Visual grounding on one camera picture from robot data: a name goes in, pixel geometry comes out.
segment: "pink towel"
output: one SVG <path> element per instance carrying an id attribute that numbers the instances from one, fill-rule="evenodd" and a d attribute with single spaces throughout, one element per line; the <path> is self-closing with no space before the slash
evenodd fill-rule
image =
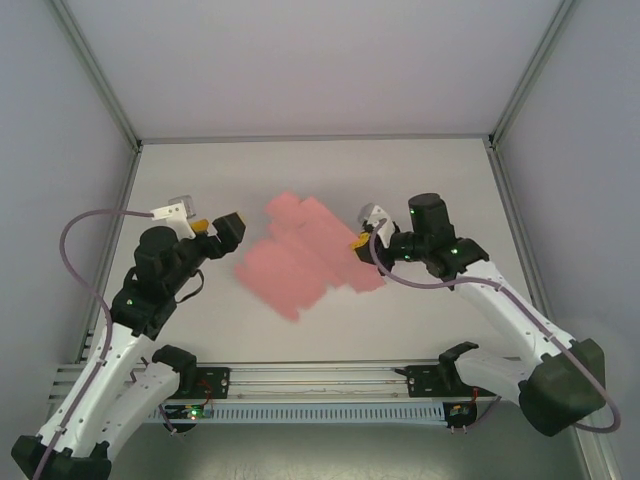
<path id="1" fill-rule="evenodd" d="M 283 317 L 297 321 L 328 286 L 348 284 L 369 292 L 385 283 L 373 265 L 362 263 L 350 245 L 357 236 L 317 199 L 290 192 L 265 207 L 272 238 L 254 245 L 236 266 L 236 277 Z"/>

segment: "white enclosure panel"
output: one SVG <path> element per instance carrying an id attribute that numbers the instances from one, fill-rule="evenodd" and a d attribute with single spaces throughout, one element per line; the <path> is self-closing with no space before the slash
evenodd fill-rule
<path id="1" fill-rule="evenodd" d="M 368 202 L 410 228 L 407 200 L 438 192 L 459 235 L 477 240 L 514 286 L 526 287 L 481 140 L 367 140 L 145 146 L 129 207 L 150 210 L 191 194 L 209 220 L 239 210 L 245 241 L 203 265 L 202 294 L 180 305 L 158 338 L 203 362 L 283 362 L 435 358 L 464 340 L 514 354 L 480 313 L 449 290 L 425 292 L 391 283 L 375 292 L 329 290 L 292 324 L 236 281 L 233 266 L 266 234 L 263 207 L 291 190 L 314 195 L 354 230 Z M 133 264 L 144 219 L 125 221 L 107 287 L 111 300 Z M 399 274 L 436 281 L 421 264 Z M 192 279 L 184 292 L 198 284 Z"/>
<path id="2" fill-rule="evenodd" d="M 141 138 L 488 133 L 559 0 L 68 0 Z"/>
<path id="3" fill-rule="evenodd" d="M 64 224 L 112 207 L 131 153 L 42 1 L 0 6 L 0 478 L 23 478 L 10 459 L 35 434 L 58 364 L 76 353 L 87 297 L 58 255 Z M 69 238 L 92 278 L 109 219 Z"/>
<path id="4" fill-rule="evenodd" d="M 640 2 L 587 0 L 503 146 L 555 315 L 605 350 L 640 478 Z"/>

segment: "white table surface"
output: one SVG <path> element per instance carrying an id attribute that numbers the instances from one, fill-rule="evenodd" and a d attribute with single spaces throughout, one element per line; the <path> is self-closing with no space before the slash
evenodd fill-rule
<path id="1" fill-rule="evenodd" d="M 362 205 L 376 202 L 403 230 L 407 200 L 424 192 L 446 201 L 459 236 L 476 240 L 523 295 L 526 284 L 483 142 L 456 140 L 345 140 L 147 145 L 129 209 L 148 211 L 168 199 L 192 195 L 199 217 L 210 221 L 240 211 L 247 223 L 236 253 L 207 261 L 204 291 L 179 305 L 158 337 L 198 356 L 200 362 L 290 362 L 433 359 L 465 340 L 495 354 L 513 347 L 482 315 L 448 289 L 420 291 L 388 281 L 356 294 L 329 289 L 299 323 L 282 319 L 233 274 L 243 254 L 266 234 L 266 203 L 283 191 L 313 195 L 354 231 Z M 107 302 L 133 265 L 140 234 L 153 226 L 127 218 L 106 289 Z M 437 281 L 422 264 L 394 272 Z M 199 280 L 192 279 L 183 292 Z"/>

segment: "pink cloth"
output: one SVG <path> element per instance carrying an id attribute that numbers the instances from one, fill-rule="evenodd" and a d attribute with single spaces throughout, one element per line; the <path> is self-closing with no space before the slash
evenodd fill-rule
<path id="1" fill-rule="evenodd" d="M 290 192 L 265 207 L 272 238 L 260 240 L 236 266 L 236 277 L 283 317 L 297 321 L 328 286 L 369 292 L 385 283 L 350 245 L 357 236 L 317 199 Z"/>

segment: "white wall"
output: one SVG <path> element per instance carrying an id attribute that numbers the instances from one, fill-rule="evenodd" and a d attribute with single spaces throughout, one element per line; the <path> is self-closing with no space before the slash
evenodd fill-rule
<path id="1" fill-rule="evenodd" d="M 0 65 L 0 478 L 13 479 L 11 446 L 44 420 L 86 305 L 58 257 L 60 231 L 115 205 L 130 154 L 44 2 L 1 2 Z M 91 275 L 107 221 L 87 223 L 69 251 Z"/>
<path id="2" fill-rule="evenodd" d="M 559 0 L 68 0 L 142 138 L 488 133 Z"/>
<path id="3" fill-rule="evenodd" d="M 640 478 L 640 2 L 585 0 L 503 148 L 558 322 L 605 349 Z"/>

